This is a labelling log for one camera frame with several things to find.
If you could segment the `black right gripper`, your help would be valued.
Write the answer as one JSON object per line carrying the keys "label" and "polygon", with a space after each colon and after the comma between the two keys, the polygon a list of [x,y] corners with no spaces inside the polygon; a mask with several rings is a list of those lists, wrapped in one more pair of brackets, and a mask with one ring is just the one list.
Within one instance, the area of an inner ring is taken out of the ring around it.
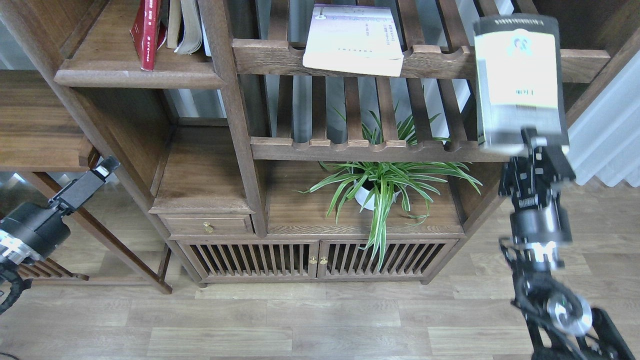
{"label": "black right gripper", "polygon": [[520,133],[524,149],[503,165],[498,189],[514,208],[510,214],[513,242],[521,249],[551,242],[567,246],[573,237],[560,193],[576,175],[560,146],[537,146],[534,127],[522,127]]}

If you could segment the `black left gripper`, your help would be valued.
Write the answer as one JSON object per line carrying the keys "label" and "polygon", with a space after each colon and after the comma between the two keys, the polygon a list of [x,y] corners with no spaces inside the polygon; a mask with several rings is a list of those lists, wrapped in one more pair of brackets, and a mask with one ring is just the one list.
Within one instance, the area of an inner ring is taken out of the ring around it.
{"label": "black left gripper", "polygon": [[12,210],[1,221],[1,262],[45,260],[70,236],[63,217],[80,209],[120,166],[114,156],[103,158],[94,170],[76,178],[51,198],[48,207],[25,202]]}

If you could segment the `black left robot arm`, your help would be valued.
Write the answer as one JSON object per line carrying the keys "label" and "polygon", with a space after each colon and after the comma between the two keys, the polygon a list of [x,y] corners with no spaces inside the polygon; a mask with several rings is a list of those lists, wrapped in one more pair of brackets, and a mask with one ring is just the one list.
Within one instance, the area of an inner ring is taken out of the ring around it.
{"label": "black left robot arm", "polygon": [[63,187],[48,205],[21,203],[1,220],[1,282],[10,283],[10,292],[1,304],[1,312],[10,309],[32,281],[23,279],[18,268],[45,260],[68,239],[70,228],[63,218],[77,212],[106,183],[121,163],[114,156],[106,157],[96,167],[86,171]]}

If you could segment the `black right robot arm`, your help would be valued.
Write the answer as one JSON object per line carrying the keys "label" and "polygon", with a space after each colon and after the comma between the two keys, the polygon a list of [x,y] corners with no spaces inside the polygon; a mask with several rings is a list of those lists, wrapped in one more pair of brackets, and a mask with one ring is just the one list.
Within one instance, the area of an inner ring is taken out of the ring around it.
{"label": "black right robot arm", "polygon": [[510,198],[509,237],[499,239],[512,272],[512,305],[523,315],[533,360],[633,360],[608,313],[553,277],[565,266],[559,249],[572,243],[560,191],[576,178],[562,146],[534,128],[521,130],[527,155],[502,169],[499,194]]}

